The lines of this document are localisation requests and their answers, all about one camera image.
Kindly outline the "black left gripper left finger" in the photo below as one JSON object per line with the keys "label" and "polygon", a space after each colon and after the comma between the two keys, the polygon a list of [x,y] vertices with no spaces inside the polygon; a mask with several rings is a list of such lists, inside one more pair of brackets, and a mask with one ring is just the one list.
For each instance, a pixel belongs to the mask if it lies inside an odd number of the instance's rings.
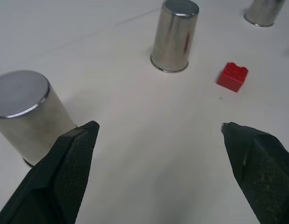
{"label": "black left gripper left finger", "polygon": [[0,212],[0,224],[75,224],[87,187],[99,124],[61,135]]}

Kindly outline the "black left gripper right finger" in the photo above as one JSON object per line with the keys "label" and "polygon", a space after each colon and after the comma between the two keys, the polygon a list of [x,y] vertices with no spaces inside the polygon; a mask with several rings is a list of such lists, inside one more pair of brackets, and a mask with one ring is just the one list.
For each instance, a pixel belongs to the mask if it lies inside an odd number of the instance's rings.
{"label": "black left gripper right finger", "polygon": [[289,152],[273,135],[234,122],[221,132],[233,175],[260,224],[289,224]]}

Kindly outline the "silver metal cup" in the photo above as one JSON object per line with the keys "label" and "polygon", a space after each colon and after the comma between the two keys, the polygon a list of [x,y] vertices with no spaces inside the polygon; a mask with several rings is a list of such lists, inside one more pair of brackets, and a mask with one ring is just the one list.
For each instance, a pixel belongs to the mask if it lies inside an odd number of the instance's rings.
{"label": "silver metal cup", "polygon": [[0,133],[31,167],[76,127],[48,79],[19,70],[0,75]]}
{"label": "silver metal cup", "polygon": [[199,11],[191,0],[162,3],[150,56],[154,67],[169,73],[187,68]]}
{"label": "silver metal cup", "polygon": [[271,27],[286,0],[253,0],[244,19],[255,26]]}

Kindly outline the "red toy building brick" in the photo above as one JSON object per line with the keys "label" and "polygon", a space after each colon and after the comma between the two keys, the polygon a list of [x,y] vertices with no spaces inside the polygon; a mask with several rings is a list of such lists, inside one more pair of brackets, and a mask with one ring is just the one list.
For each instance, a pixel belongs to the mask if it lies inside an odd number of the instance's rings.
{"label": "red toy building brick", "polygon": [[238,92],[245,82],[248,69],[229,62],[220,72],[216,83],[233,92]]}

